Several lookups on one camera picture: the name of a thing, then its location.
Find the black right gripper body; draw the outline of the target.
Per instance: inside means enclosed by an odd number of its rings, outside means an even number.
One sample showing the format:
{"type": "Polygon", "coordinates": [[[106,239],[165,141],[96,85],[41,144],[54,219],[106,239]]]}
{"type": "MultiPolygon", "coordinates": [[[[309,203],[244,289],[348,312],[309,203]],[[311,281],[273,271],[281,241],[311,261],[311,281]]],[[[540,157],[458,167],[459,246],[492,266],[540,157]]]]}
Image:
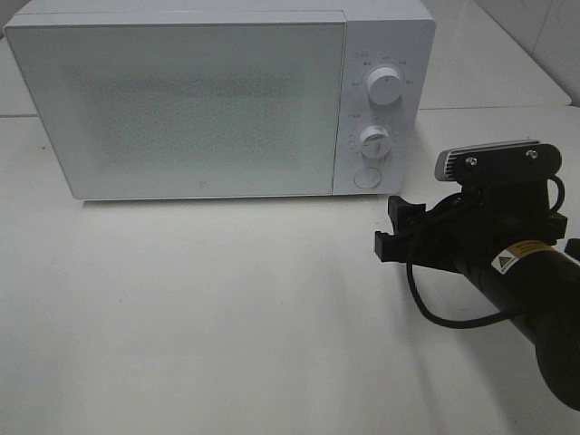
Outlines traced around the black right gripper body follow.
{"type": "Polygon", "coordinates": [[[413,268],[460,273],[471,281],[507,276],[532,256],[553,254],[567,230],[546,194],[466,194],[443,199],[411,233],[407,274],[413,268]]]}

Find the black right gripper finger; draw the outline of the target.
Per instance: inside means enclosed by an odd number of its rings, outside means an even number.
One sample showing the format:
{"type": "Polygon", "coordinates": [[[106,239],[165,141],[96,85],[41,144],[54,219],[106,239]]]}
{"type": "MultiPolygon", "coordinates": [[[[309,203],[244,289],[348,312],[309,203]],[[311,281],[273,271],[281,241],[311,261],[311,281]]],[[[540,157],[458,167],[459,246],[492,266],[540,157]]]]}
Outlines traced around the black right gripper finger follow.
{"type": "Polygon", "coordinates": [[[412,236],[376,231],[374,253],[382,263],[406,263],[412,236]]]}
{"type": "Polygon", "coordinates": [[[424,203],[410,203],[399,196],[390,196],[388,198],[388,216],[395,236],[414,230],[425,214],[426,205],[424,203]]]}

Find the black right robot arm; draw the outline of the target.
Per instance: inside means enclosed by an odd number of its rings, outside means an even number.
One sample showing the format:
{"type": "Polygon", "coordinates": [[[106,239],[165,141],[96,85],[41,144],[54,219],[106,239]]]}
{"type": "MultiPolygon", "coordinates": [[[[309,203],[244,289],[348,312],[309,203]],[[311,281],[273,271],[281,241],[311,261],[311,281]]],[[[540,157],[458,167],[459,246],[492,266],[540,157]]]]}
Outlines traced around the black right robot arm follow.
{"type": "Polygon", "coordinates": [[[433,209],[398,196],[388,199],[392,233],[376,232],[383,263],[403,263],[411,297],[424,318],[456,330],[510,321],[535,346],[548,389],[579,408],[579,266],[552,248],[548,218],[528,220],[489,210],[453,194],[433,209]],[[465,276],[496,308],[494,314],[452,320],[421,298],[413,268],[465,276]]]}

